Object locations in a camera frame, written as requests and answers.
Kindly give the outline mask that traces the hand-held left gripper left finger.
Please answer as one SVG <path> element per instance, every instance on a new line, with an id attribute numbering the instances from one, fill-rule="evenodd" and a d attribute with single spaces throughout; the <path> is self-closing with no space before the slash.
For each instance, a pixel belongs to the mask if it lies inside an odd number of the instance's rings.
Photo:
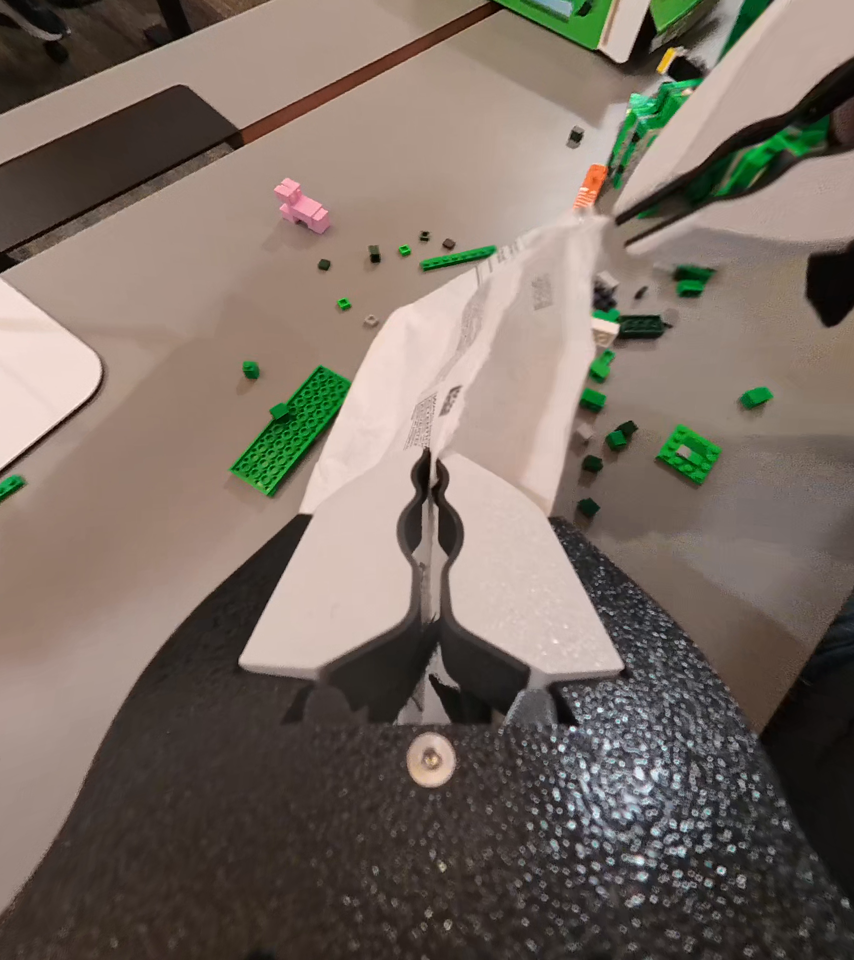
<path id="1" fill-rule="evenodd" d="M 338 690 L 375 723 L 398 717 L 431 657 L 415 558 L 430 476 L 430 451 L 408 448 L 316 507 L 242 669 Z"/>

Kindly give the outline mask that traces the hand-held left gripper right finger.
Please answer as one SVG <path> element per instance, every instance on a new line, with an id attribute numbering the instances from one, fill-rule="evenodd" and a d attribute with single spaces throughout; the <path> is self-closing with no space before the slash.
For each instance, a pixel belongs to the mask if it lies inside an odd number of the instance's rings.
<path id="1" fill-rule="evenodd" d="M 435 471 L 439 647 L 459 688 L 507 714 L 525 690 L 620 676 L 625 664 L 541 510 L 460 454 Z"/>

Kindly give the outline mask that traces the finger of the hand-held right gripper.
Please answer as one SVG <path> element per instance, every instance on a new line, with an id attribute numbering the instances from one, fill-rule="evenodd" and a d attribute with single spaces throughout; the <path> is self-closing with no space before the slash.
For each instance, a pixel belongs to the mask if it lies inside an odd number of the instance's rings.
<path id="1" fill-rule="evenodd" d="M 649 147 L 615 223 L 662 203 L 728 152 L 815 121 L 853 94 L 854 2 L 775 2 Z"/>
<path id="2" fill-rule="evenodd" d="M 713 201 L 624 247 L 636 258 L 854 252 L 854 150 L 805 158 L 758 190 Z"/>

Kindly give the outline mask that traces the white paper bag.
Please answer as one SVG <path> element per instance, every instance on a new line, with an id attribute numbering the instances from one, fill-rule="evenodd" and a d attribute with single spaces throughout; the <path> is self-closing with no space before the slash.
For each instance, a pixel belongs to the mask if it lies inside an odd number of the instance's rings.
<path id="1" fill-rule="evenodd" d="M 553 511 L 594 361 L 610 219 L 570 211 L 421 299 L 373 338 L 306 486 L 317 507 L 387 455 L 457 453 Z"/>

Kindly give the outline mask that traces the pink pig figure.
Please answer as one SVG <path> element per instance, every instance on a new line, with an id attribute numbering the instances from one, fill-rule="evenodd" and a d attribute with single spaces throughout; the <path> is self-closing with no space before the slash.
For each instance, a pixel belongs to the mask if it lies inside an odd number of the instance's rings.
<path id="1" fill-rule="evenodd" d="M 301 224 L 314 234 L 324 234 L 330 226 L 329 211 L 315 199 L 306 196 L 301 184 L 288 177 L 274 188 L 282 218 L 292 224 Z"/>

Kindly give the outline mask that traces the grey adjoining desk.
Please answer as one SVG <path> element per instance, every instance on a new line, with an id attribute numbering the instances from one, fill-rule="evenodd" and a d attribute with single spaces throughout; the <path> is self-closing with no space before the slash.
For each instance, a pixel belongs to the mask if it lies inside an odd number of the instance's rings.
<path id="1" fill-rule="evenodd" d="M 1 114 L 0 164 L 172 86 L 193 90 L 241 130 L 497 10 L 467 1 L 268 2 Z"/>

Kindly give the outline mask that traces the black desk pad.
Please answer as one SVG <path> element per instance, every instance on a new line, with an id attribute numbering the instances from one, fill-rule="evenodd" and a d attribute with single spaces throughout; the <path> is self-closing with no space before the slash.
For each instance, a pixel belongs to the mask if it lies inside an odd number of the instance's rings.
<path id="1" fill-rule="evenodd" d="M 0 164 L 0 257 L 241 132 L 176 85 Z"/>

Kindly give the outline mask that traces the green brick model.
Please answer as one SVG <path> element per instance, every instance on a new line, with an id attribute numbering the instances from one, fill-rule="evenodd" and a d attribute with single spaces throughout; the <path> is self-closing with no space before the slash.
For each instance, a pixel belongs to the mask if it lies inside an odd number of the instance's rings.
<path id="1" fill-rule="evenodd" d="M 625 186 L 634 168 L 664 126 L 673 118 L 694 90 L 700 78 L 669 80 L 653 95 L 633 93 L 625 119 L 607 162 L 606 184 L 613 190 Z M 755 186 L 781 162 L 800 160 L 826 147 L 830 116 L 816 122 L 798 122 L 771 138 L 722 157 L 705 174 L 685 188 L 684 197 L 693 207 L 708 199 L 739 196 Z"/>

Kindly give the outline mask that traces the large green studded plate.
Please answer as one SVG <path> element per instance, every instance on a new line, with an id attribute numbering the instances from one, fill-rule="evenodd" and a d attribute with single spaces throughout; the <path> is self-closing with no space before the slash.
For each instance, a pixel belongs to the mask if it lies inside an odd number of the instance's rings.
<path id="1" fill-rule="evenodd" d="M 230 474 L 273 497 L 338 414 L 351 381 L 317 366 L 289 397 L 289 416 L 269 423 L 231 465 Z"/>

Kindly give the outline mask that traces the green toy box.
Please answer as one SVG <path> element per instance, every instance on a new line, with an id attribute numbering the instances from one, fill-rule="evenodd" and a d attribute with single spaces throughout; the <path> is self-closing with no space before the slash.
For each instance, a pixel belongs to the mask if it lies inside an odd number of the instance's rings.
<path id="1" fill-rule="evenodd" d="M 713 13 L 717 1 L 499 1 L 585 50 L 618 65 L 680 38 Z"/>

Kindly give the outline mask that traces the orange brick separator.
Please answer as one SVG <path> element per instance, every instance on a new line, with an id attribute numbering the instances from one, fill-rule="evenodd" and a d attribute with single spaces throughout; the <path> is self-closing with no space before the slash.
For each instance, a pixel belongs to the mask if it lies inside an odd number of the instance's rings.
<path id="1" fill-rule="evenodd" d="M 577 197 L 573 204 L 573 210 L 583 211 L 592 209 L 603 189 L 608 177 L 608 168 L 603 164 L 593 164 L 587 171 L 583 182 L 577 190 Z"/>

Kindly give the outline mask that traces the white booklet stand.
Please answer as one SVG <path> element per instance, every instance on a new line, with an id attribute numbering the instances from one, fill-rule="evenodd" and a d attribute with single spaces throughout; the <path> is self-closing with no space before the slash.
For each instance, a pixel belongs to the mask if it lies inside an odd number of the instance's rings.
<path id="1" fill-rule="evenodd" d="M 86 404 L 96 352 L 0 277 L 0 473 Z"/>

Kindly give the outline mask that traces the green square frame plate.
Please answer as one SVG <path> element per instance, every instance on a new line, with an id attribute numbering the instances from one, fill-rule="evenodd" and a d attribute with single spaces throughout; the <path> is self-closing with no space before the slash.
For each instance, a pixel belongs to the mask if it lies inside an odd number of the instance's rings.
<path id="1" fill-rule="evenodd" d="M 721 458 L 722 449 L 684 424 L 679 424 L 664 442 L 656 460 L 682 478 L 702 486 Z"/>

